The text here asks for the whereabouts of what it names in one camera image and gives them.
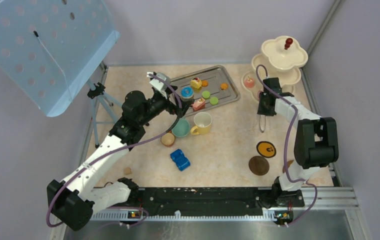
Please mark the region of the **blue perforated music stand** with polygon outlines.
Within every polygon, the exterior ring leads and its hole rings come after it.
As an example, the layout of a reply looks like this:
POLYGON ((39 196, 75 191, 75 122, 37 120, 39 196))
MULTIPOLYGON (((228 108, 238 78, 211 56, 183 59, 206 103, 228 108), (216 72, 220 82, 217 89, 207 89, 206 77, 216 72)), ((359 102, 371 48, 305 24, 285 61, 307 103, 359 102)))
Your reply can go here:
POLYGON ((0 68, 61 115, 120 38, 102 0, 1 0, 0 68))

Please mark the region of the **blue toy car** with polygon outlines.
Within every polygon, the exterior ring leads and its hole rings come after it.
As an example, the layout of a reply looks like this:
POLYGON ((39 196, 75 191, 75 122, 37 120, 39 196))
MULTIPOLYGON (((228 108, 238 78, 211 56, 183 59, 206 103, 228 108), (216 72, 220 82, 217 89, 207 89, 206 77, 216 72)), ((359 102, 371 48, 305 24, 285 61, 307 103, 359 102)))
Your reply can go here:
POLYGON ((191 165, 189 159, 185 156, 185 154, 183 153, 181 149, 177 149, 173 151, 170 154, 170 158, 175 163, 178 170, 180 171, 184 171, 191 165))

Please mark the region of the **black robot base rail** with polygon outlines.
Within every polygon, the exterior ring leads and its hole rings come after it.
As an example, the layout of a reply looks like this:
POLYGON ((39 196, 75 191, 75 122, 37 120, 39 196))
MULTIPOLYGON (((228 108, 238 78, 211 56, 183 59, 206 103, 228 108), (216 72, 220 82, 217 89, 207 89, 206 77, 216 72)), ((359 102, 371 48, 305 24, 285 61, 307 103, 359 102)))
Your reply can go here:
POLYGON ((150 216, 261 216, 264 209, 304 207, 302 191, 278 192, 269 187, 145 187, 132 190, 127 207, 142 207, 150 216))

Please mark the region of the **orange swirl cookie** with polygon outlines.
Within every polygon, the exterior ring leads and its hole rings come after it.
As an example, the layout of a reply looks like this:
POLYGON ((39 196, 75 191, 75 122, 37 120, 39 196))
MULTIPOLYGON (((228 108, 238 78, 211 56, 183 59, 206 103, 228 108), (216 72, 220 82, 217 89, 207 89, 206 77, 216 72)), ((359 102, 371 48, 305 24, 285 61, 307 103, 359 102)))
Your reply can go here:
POLYGON ((207 87, 209 85, 209 82, 207 80, 203 80, 201 85, 203 87, 207 87))

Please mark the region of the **stainless steel tray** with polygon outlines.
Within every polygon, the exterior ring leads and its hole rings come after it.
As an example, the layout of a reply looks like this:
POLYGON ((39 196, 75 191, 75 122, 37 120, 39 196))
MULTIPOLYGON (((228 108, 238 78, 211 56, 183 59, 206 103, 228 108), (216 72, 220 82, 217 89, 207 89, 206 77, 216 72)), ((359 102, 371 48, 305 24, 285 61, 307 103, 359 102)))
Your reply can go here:
POLYGON ((240 93, 237 90, 234 81, 230 77, 226 68, 222 65, 211 66, 172 78, 171 84, 178 87, 177 92, 179 93, 180 97, 182 88, 190 87, 190 81, 193 78, 199 78, 201 80, 208 81, 208 86, 202 86, 200 89, 192 88, 194 91, 194 96, 192 99, 198 100, 199 98, 202 98, 203 91, 209 91, 211 94, 210 97, 217 97, 219 99, 217 105, 211 105, 210 101, 206 99, 205 106, 203 108, 204 111, 235 102, 240 98, 240 93), (227 83, 228 89, 221 90, 220 84, 222 83, 227 83))

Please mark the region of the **pink dome cupcake toy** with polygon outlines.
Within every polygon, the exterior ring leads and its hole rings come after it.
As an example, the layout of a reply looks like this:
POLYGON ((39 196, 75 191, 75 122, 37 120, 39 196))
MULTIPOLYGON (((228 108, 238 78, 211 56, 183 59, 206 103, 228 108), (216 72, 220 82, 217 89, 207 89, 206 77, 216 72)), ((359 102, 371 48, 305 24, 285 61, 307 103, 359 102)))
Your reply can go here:
POLYGON ((247 76, 244 80, 243 80, 243 85, 247 88, 247 89, 252 89, 255 85, 256 85, 256 82, 254 81, 254 79, 250 76, 247 76))

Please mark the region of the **yellow cake slice toy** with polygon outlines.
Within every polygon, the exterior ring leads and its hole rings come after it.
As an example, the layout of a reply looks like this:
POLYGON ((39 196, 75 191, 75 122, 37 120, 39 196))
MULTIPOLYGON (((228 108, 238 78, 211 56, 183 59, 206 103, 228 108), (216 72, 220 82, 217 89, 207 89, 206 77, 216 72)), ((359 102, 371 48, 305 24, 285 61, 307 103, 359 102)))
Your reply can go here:
POLYGON ((202 80, 198 77, 195 77, 190 81, 190 86, 194 89, 200 89, 202 87, 202 84, 202 80))

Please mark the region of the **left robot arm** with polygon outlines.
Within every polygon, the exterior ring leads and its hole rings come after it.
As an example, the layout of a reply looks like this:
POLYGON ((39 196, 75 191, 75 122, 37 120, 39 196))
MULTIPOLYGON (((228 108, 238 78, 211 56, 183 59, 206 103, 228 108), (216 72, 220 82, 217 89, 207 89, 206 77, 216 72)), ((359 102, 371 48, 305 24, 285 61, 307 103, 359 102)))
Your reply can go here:
POLYGON ((52 180, 47 186, 48 210, 46 224, 50 228, 66 224, 73 231, 82 229, 94 213, 111 205, 123 203, 132 207, 138 202, 138 193, 121 181, 108 187, 94 189, 101 177, 133 148, 152 142, 171 131, 194 99, 176 94, 174 101, 155 91, 151 98, 138 90, 125 96, 122 114, 96 151, 74 172, 61 181, 52 180), (142 140, 145 126, 163 111, 175 115, 171 126, 162 133, 142 140))

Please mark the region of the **small wooden block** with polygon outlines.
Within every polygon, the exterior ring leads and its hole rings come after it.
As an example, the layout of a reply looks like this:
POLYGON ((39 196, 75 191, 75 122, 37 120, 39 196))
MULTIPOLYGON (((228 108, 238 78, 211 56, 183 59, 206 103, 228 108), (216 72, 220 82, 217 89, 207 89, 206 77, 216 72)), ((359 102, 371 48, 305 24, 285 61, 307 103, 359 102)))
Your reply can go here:
POLYGON ((132 174, 132 169, 130 167, 126 167, 123 169, 123 174, 124 175, 131 175, 132 174))

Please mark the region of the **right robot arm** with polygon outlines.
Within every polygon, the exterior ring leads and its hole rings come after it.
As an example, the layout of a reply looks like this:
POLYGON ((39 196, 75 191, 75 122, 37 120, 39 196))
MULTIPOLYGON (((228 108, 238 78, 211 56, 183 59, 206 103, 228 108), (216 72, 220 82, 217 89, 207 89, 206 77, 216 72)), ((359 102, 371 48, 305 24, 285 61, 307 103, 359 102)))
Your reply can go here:
POLYGON ((283 92, 277 77, 261 81, 257 113, 262 116, 281 115, 289 122, 284 149, 289 147, 290 132, 296 130, 294 160, 284 159, 284 173, 271 188, 271 200, 285 206, 299 199, 301 187, 321 168, 339 158, 337 123, 332 117, 321 117, 301 104, 293 94, 283 92))

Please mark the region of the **blue frosted donut toy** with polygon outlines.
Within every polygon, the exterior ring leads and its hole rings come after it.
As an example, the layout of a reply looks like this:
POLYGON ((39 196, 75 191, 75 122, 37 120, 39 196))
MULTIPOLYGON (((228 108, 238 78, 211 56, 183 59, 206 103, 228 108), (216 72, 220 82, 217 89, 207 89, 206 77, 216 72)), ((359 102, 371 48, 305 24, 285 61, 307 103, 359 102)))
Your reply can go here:
POLYGON ((194 97, 194 90, 191 86, 186 86, 181 89, 180 94, 182 99, 192 99, 194 97))

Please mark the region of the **green macaron upper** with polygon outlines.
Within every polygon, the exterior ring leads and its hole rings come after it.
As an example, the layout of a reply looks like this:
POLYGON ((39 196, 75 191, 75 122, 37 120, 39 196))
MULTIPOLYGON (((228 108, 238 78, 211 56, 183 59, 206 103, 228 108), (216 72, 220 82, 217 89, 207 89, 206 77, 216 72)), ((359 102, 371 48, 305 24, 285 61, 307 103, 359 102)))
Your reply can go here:
POLYGON ((204 90, 204 91, 202 92, 201 96, 202 96, 205 100, 207 100, 207 99, 209 99, 209 98, 211 97, 211 93, 210 93, 208 90, 204 90))

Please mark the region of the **dark brown round coaster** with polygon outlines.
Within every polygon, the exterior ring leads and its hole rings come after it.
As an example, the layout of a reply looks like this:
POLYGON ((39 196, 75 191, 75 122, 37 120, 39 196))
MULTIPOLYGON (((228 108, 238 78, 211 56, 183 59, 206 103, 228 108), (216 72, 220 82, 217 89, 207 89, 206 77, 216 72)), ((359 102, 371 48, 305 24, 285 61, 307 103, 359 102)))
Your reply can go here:
POLYGON ((263 156, 253 156, 248 162, 248 167, 257 176, 264 176, 270 170, 270 164, 263 156))

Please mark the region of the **cream three-tier dessert stand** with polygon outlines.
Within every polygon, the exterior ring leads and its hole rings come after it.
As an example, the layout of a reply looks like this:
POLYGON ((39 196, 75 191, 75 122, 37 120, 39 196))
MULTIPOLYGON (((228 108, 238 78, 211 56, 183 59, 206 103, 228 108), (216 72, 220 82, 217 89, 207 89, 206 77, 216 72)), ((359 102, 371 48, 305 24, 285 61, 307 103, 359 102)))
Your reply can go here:
POLYGON ((257 79, 257 72, 262 80, 267 77, 279 78, 282 90, 294 93, 295 85, 302 79, 301 68, 305 66, 308 59, 308 53, 294 37, 281 35, 268 39, 261 44, 260 52, 252 58, 252 70, 241 77, 240 83, 257 102, 259 91, 263 90, 263 85, 257 79), (265 68, 261 67, 259 71, 256 71, 258 65, 263 65, 265 68), (243 81, 247 76, 255 81, 253 88, 247 89, 244 86, 243 81))

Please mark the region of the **pink strawberry cake slice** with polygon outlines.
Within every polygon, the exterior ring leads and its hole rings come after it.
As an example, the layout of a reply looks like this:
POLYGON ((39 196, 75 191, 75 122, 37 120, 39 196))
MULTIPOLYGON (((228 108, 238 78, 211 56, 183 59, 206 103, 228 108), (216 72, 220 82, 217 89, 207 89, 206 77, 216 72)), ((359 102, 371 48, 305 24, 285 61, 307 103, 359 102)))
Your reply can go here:
POLYGON ((206 100, 203 97, 201 97, 194 101, 194 103, 192 104, 192 109, 194 112, 196 112, 203 109, 205 105, 206 105, 206 100))

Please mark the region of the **black yellow smiley coaster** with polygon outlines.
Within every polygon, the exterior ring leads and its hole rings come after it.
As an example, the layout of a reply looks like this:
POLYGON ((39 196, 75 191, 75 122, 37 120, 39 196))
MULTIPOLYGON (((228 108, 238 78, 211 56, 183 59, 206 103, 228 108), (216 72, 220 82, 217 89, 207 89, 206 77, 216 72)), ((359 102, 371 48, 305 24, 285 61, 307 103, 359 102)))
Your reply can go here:
POLYGON ((260 141, 256 145, 257 152, 264 158, 273 158, 277 154, 276 147, 269 141, 260 141))

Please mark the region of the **orange flower cookie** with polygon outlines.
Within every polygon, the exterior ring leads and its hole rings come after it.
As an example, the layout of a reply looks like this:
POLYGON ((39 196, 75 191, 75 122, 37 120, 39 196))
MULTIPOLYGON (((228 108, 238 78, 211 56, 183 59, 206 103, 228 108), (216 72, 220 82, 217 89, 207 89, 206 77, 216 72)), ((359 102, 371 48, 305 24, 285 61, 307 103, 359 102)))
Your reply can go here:
POLYGON ((229 88, 229 85, 224 82, 224 83, 221 83, 219 87, 221 90, 225 91, 229 88))

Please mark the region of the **light brown wooden coaster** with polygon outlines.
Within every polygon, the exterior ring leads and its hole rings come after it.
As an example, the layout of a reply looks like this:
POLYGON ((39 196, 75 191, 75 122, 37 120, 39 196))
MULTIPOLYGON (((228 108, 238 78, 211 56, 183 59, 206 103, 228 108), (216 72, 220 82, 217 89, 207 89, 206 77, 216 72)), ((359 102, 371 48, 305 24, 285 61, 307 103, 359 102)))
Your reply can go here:
POLYGON ((283 167, 282 167, 282 173, 290 172, 291 171, 291 165, 293 164, 293 162, 294 162, 293 159, 287 161, 287 163, 286 163, 287 167, 285 165, 283 165, 283 167))

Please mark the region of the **small brown teacup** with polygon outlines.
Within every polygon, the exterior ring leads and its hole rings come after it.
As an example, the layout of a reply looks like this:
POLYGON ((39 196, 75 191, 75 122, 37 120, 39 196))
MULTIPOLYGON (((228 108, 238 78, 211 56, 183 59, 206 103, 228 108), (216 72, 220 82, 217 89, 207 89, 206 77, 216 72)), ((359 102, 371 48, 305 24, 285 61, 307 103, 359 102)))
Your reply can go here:
POLYGON ((171 133, 171 132, 167 132, 165 135, 163 135, 161 138, 160 138, 160 141, 161 143, 165 146, 165 147, 172 147, 175 143, 175 136, 171 133))

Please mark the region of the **yellow mug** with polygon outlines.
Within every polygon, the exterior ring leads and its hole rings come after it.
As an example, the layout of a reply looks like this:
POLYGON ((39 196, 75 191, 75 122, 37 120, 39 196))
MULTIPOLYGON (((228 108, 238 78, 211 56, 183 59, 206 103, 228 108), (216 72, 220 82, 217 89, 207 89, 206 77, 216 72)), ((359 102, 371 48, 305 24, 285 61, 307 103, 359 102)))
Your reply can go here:
POLYGON ((193 118, 194 126, 190 130, 191 135, 205 135, 209 133, 213 118, 207 112, 199 112, 193 118))

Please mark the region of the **green macaron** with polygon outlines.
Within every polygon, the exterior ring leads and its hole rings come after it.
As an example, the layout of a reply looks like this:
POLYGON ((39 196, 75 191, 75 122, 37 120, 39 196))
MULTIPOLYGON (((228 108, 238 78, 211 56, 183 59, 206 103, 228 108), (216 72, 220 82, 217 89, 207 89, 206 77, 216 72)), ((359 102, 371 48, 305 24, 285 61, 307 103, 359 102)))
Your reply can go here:
POLYGON ((209 99, 209 98, 211 97, 211 93, 210 93, 208 90, 204 90, 204 91, 202 92, 201 96, 202 96, 205 100, 207 100, 207 99, 209 99))
POLYGON ((209 99, 209 103, 210 103, 212 106, 215 106, 215 105, 217 105, 217 104, 219 103, 219 99, 218 99, 217 97, 215 97, 215 96, 212 96, 212 97, 210 97, 210 99, 209 99))

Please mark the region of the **teal cup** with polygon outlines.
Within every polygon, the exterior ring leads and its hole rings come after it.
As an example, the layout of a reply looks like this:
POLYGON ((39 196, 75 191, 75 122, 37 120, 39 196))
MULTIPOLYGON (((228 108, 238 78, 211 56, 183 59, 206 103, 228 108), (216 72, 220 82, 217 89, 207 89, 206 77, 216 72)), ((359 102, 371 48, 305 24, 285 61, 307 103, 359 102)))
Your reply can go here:
POLYGON ((190 123, 185 119, 181 118, 178 123, 171 130, 171 133, 178 138, 186 137, 191 129, 190 123))

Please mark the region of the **green macaron lower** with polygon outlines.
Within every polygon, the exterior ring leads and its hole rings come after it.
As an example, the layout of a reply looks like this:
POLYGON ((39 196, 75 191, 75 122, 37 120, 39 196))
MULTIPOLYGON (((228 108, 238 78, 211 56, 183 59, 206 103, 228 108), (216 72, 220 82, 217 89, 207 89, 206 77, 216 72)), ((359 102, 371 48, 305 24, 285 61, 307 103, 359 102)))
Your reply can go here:
POLYGON ((217 97, 215 97, 215 96, 212 96, 212 97, 210 97, 210 99, 209 99, 209 103, 210 103, 212 106, 215 106, 215 105, 217 105, 217 104, 219 103, 219 99, 218 99, 217 97))

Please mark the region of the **black-tipped metal tongs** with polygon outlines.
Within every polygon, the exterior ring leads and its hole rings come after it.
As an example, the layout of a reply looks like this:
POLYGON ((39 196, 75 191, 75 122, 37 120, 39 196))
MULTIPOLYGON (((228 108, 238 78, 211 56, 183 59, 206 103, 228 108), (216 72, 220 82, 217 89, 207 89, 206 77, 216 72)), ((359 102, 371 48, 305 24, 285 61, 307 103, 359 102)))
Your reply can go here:
POLYGON ((259 103, 258 103, 258 108, 257 108, 257 114, 259 115, 259 130, 261 133, 264 133, 266 130, 266 115, 264 113, 265 111, 265 92, 264 91, 259 91, 258 93, 259 96, 259 103))

